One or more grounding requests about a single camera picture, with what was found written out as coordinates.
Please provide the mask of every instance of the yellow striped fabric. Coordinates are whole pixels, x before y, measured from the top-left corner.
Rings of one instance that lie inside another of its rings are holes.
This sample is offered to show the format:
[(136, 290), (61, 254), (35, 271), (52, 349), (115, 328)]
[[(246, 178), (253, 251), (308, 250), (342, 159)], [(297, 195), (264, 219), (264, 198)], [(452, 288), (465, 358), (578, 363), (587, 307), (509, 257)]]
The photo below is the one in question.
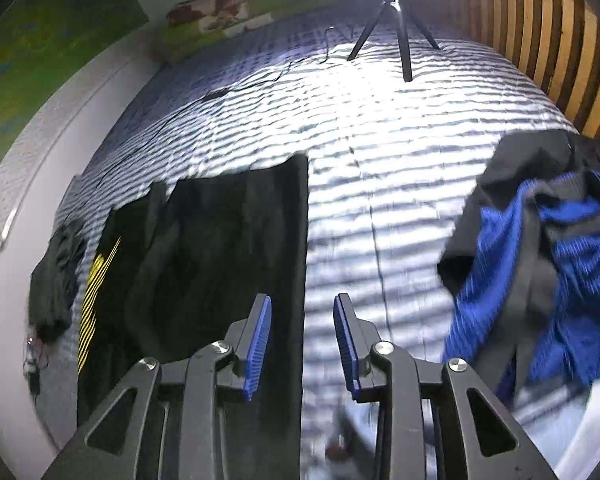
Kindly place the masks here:
[(89, 272), (87, 291), (84, 294), (84, 300), (82, 300), (82, 319), (80, 320), (80, 333), (78, 335), (78, 373), (81, 372), (82, 367), (87, 361), (89, 344), (96, 331), (96, 314), (93, 311), (93, 305), (98, 295), (98, 289), (104, 281), (104, 275), (107, 269), (109, 269), (113, 257), (118, 252), (119, 245), (120, 238), (116, 241), (106, 260), (102, 254), (97, 254)]

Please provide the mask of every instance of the tripod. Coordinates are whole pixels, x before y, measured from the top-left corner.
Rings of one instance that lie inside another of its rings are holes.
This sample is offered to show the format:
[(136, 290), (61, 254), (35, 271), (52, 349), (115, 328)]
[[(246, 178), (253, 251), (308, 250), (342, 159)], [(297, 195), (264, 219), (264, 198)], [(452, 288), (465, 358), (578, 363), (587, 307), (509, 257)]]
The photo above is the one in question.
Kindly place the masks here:
[(429, 41), (433, 48), (440, 50), (440, 47), (436, 43), (436, 40), (433, 39), (429, 29), (412, 12), (409, 12), (407, 7), (400, 3), (400, 0), (384, 0), (382, 2), (382, 6), (378, 9), (376, 15), (372, 17), (371, 20), (369, 20), (365, 25), (365, 30), (363, 30), (362, 34), (360, 34), (360, 38), (358, 38), (356, 46), (351, 51), (351, 54), (349, 54), (349, 57), (347, 57), (347, 61), (356, 59), (356, 56), (360, 52), (362, 46), (365, 44), (365, 41), (368, 39), (380, 21), (382, 13), (391, 9), (394, 9), (396, 13), (396, 34), (398, 35), (400, 61), (402, 62), (402, 78), (408, 83), (413, 81), (413, 73), (411, 73), (411, 51), (409, 50), (409, 37), (407, 35), (405, 13), (409, 15), (409, 17), (413, 20), (413, 23), (415, 23), (416, 27), (418, 27), (424, 37), (427, 38), (427, 41)]

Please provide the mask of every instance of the ribbed blue rubber pad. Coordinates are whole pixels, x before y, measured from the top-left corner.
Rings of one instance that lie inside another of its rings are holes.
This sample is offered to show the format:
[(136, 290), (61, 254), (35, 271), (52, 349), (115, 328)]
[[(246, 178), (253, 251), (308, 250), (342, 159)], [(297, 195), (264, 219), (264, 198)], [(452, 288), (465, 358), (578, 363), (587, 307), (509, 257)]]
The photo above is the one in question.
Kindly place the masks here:
[(264, 300), (264, 306), (258, 318), (258, 324), (249, 346), (247, 354), (247, 371), (244, 378), (242, 392), (244, 398), (251, 400), (253, 394), (258, 389), (260, 382), (260, 372), (262, 371), (262, 362), (267, 349), (269, 340), (269, 330), (271, 328), (271, 298), (267, 296)]
[(358, 356), (356, 355), (356, 349), (353, 347), (349, 323), (347, 323), (347, 318), (344, 315), (340, 298), (337, 296), (333, 301), (333, 324), (336, 327), (336, 339), (338, 340), (338, 348), (340, 349), (340, 362), (342, 363), (347, 390), (350, 391), (351, 397), (356, 400), (361, 389), (360, 375), (358, 373)]

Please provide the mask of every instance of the mattress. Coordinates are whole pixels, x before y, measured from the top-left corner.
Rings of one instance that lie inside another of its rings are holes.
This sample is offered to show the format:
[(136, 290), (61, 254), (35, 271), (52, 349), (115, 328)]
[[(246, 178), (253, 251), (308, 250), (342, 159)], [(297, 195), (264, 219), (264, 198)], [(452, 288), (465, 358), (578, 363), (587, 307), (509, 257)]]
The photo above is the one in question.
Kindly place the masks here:
[[(476, 177), (503, 135), (574, 129), (509, 61), (444, 28), (432, 27), (436, 51), (408, 27), (411, 83), (402, 80), (388, 23), (347, 62), (371, 8), (273, 23), (162, 69), (74, 179), (57, 220), (84, 218), (88, 246), (72, 326), (50, 354), (37, 402), (58, 446), (75, 431), (80, 305), (100, 233), (112, 207), (144, 195), (154, 180), (171, 190), (180, 178), (307, 154), (305, 470), (320, 463), (334, 409), (346, 398), (331, 317), (337, 293), (347, 292), (383, 338), (414, 357), (440, 359), (453, 301), (436, 263)], [(224, 86), (232, 87), (225, 97), (190, 104)], [(518, 420), (552, 465), (586, 399), (586, 391), (559, 382), (518, 398)]]

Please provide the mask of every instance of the metal screw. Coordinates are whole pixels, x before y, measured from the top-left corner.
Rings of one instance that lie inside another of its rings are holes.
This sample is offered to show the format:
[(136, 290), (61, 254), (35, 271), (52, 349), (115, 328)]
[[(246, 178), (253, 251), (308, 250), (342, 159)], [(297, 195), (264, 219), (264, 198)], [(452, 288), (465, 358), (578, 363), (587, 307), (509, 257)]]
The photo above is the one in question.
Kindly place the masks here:
[(226, 354), (231, 349), (231, 346), (222, 340), (211, 343), (211, 346), (217, 354)]
[(461, 357), (453, 357), (449, 359), (449, 368), (455, 372), (464, 372), (466, 370), (466, 361)]
[(145, 370), (153, 370), (155, 365), (158, 364), (158, 361), (156, 361), (153, 357), (143, 357), (138, 361), (138, 364), (141, 365), (141, 367), (143, 367)]
[(376, 343), (374, 345), (374, 348), (376, 349), (376, 352), (378, 352), (380, 355), (389, 355), (391, 352), (394, 351), (394, 346), (388, 341), (381, 341), (379, 343)]

